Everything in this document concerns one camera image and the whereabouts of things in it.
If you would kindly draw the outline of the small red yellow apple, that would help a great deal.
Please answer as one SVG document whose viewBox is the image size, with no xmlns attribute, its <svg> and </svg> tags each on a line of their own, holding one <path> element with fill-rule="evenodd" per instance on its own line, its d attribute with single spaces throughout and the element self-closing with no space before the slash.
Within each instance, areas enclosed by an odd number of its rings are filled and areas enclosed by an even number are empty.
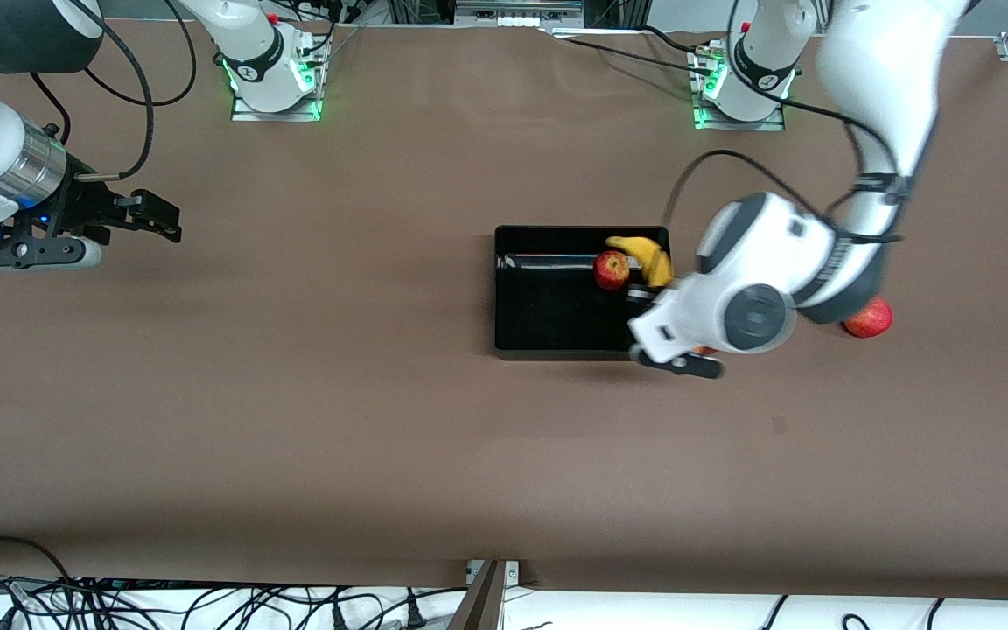
<svg viewBox="0 0 1008 630">
<path fill-rule="evenodd" d="M 631 259 L 623 252 L 607 250 L 593 260 L 593 282 L 603 291 L 619 291 L 631 276 Z"/>
</svg>

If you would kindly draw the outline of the yellow banana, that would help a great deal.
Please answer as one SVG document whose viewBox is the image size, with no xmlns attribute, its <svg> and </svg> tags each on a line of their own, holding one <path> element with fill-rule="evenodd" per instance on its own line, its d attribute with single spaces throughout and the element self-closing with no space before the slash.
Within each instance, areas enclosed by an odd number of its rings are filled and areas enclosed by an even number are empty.
<svg viewBox="0 0 1008 630">
<path fill-rule="evenodd" d="M 635 259 L 648 287 L 667 287 L 675 279 L 669 254 L 656 241 L 643 236 L 609 236 L 605 244 Z"/>
</svg>

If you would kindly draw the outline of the black rectangular plastic box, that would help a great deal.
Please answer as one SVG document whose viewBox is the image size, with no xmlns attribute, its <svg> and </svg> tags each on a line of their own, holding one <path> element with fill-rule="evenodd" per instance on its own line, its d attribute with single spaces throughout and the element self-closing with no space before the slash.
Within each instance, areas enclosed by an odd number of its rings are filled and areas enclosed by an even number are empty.
<svg viewBox="0 0 1008 630">
<path fill-rule="evenodd" d="M 669 250 L 660 226 L 499 226 L 493 232 L 493 347 L 507 360 L 620 361 L 634 342 L 629 319 L 644 304 L 629 297 L 644 284 L 632 262 L 619 290 L 603 290 L 593 264 L 606 239 L 648 238 Z"/>
</svg>

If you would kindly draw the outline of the red apple right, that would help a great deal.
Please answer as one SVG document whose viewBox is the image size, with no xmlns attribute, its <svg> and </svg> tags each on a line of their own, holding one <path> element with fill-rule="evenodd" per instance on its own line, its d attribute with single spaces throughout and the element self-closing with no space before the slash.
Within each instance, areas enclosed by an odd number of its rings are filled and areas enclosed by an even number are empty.
<svg viewBox="0 0 1008 630">
<path fill-rule="evenodd" d="M 857 339 L 872 339 L 893 326 L 893 308 L 883 298 L 873 297 L 863 310 L 841 323 L 841 327 Z"/>
</svg>

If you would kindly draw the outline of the brown table cover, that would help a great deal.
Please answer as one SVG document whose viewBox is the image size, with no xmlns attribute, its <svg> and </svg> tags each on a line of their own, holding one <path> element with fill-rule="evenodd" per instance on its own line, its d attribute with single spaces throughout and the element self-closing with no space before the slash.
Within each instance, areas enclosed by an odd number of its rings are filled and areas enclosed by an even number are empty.
<svg viewBox="0 0 1008 630">
<path fill-rule="evenodd" d="M 717 381 L 493 347 L 503 224 L 655 224 L 725 147 L 817 205 L 833 121 L 692 125 L 668 69 L 529 29 L 367 28 L 321 121 L 240 123 L 200 45 L 129 182 L 184 239 L 0 274 L 0 534 L 85 577 L 1008 599 L 1008 62 L 952 41 L 873 340 Z"/>
</svg>

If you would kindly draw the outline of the metal base plate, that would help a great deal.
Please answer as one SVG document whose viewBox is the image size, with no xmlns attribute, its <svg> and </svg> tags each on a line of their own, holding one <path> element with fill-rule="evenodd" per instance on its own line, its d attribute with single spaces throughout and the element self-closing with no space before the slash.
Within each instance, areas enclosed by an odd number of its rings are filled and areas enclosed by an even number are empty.
<svg viewBox="0 0 1008 630">
<path fill-rule="evenodd" d="M 235 121 L 312 123 L 323 116 L 328 41 L 312 33 L 279 29 L 268 51 L 254 59 L 224 57 L 233 89 Z"/>
<path fill-rule="evenodd" d="M 717 96 L 725 80 L 731 76 L 721 44 L 721 39 L 711 40 L 707 45 L 697 45 L 691 52 L 685 53 L 692 69 L 689 72 L 689 89 L 696 130 L 783 131 L 787 125 L 780 104 L 776 104 L 768 116 L 756 121 L 732 118 L 718 107 Z"/>
</svg>

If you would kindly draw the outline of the silver aluminium frame rail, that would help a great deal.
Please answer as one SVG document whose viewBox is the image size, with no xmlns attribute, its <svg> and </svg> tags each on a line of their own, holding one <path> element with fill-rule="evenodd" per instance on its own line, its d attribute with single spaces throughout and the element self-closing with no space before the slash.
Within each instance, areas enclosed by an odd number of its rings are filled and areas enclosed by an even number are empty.
<svg viewBox="0 0 1008 630">
<path fill-rule="evenodd" d="M 585 27 L 583 0 L 453 0 L 452 15 L 476 27 Z"/>
</svg>

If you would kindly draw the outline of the small silver edge bracket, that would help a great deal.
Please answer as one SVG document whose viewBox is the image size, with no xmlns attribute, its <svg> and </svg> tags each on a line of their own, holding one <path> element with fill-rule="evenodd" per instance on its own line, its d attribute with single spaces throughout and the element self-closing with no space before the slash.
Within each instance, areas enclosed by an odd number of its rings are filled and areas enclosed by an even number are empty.
<svg viewBox="0 0 1008 630">
<path fill-rule="evenodd" d="M 481 561 L 481 559 L 473 559 L 473 561 L 468 561 L 465 564 L 465 583 L 469 586 L 473 585 L 477 577 L 480 574 L 481 569 L 485 566 L 487 561 Z M 515 587 L 520 585 L 521 582 L 521 566 L 519 561 L 503 561 L 501 566 L 504 569 L 505 578 L 504 585 L 505 589 L 515 589 Z"/>
</svg>

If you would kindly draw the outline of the dark slanted post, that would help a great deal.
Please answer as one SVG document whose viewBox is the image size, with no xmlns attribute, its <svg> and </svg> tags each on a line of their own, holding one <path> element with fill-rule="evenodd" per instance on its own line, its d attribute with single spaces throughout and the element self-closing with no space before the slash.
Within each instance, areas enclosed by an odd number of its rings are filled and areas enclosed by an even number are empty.
<svg viewBox="0 0 1008 630">
<path fill-rule="evenodd" d="M 465 591 L 445 630 L 501 630 L 505 573 L 500 559 L 486 561 L 476 581 Z"/>
</svg>

